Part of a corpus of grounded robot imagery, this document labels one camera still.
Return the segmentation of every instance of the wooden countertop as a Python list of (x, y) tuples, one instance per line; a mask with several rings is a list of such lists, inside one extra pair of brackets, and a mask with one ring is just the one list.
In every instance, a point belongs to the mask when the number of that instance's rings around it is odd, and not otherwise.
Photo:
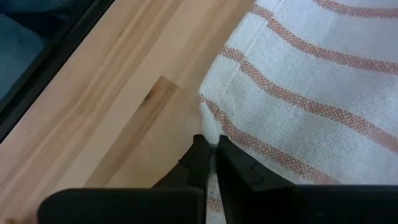
[(70, 187), (150, 187), (201, 132), (197, 91), (253, 0), (115, 0), (0, 145), (0, 223)]

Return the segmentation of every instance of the wood grain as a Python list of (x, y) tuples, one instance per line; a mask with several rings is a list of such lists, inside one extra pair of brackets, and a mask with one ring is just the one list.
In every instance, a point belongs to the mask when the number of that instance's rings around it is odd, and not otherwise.
[(70, 187), (150, 187), (200, 133), (198, 87), (253, 1), (115, 0), (0, 145), (0, 222)]

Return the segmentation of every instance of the striped towel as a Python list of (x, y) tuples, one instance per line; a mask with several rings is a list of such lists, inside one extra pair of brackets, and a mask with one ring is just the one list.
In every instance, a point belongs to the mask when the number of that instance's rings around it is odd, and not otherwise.
[(204, 135), (296, 184), (398, 184), (397, 36), (396, 0), (257, 0), (201, 85)]

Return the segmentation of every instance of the black rubber edge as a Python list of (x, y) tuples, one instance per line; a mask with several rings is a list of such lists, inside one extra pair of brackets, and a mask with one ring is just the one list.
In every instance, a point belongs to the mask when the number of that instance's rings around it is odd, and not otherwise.
[(114, 0), (90, 0), (45, 46), (0, 101), (0, 143), (39, 97)]

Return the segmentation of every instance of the gray fabric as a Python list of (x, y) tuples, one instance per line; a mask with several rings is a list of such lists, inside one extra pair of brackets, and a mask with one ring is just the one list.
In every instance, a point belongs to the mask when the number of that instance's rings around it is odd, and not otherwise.
[(40, 36), (0, 14), (0, 99), (43, 47)]
[(48, 12), (67, 7), (72, 2), (73, 0), (0, 0), (0, 12)]

